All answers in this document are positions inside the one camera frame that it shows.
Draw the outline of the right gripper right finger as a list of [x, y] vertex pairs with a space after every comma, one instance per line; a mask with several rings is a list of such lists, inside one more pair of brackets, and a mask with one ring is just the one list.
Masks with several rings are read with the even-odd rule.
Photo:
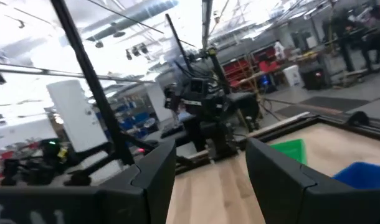
[[257, 139], [245, 158], [266, 223], [380, 223], [380, 189], [356, 189]]

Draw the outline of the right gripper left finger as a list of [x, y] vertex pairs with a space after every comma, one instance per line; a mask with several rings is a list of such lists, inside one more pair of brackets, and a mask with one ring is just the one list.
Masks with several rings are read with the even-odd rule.
[[101, 223], [161, 224], [168, 215], [176, 143], [167, 141], [100, 185]]

